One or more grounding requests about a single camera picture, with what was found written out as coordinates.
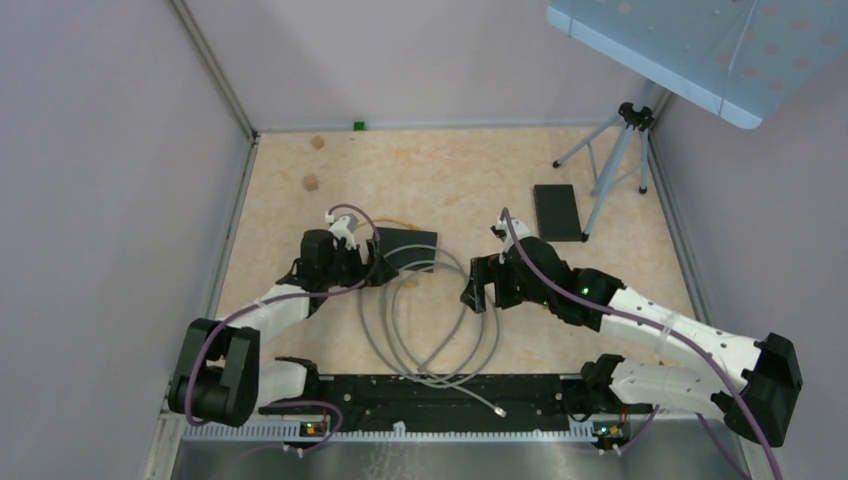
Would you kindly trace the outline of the black network switch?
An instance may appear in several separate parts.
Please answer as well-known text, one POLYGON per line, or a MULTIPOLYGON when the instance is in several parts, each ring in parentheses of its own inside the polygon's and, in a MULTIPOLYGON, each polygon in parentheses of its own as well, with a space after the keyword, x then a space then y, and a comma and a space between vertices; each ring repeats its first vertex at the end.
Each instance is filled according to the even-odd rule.
POLYGON ((392 227, 378 227, 377 232, 380 236, 380 252, 394 268, 433 272, 437 232, 392 227))
POLYGON ((539 184, 532 189, 538 236, 546 242, 579 242, 582 229, 574 187, 539 184))

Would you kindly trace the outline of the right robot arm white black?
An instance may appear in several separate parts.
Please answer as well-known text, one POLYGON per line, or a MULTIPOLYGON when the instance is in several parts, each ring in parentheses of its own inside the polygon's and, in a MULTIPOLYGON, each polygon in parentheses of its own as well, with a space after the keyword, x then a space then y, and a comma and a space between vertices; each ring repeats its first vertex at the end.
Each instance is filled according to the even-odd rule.
POLYGON ((581 375, 589 404, 612 412, 620 404, 653 404, 722 420, 734 433, 774 448, 785 443, 803 386, 795 346, 777 333, 762 339, 713 328, 641 295, 622 280, 592 268, 572 268, 536 237, 470 262, 460 301, 486 310, 541 305, 564 323, 652 348, 676 361, 649 366, 604 354, 581 375))

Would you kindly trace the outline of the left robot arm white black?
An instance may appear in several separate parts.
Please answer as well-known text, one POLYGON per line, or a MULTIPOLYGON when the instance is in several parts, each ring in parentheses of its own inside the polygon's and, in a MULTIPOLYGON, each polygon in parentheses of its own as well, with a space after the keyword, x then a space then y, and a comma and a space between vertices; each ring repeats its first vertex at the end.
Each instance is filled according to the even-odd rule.
POLYGON ((198 318, 183 339, 166 403, 190 424, 243 425, 254 411, 283 400, 297 413, 319 404, 320 386, 305 360, 278 360, 263 368, 262 346, 313 316, 332 296, 380 286, 397 275, 378 232, 362 253, 351 228, 303 234, 291 269, 253 303, 224 319, 198 318))

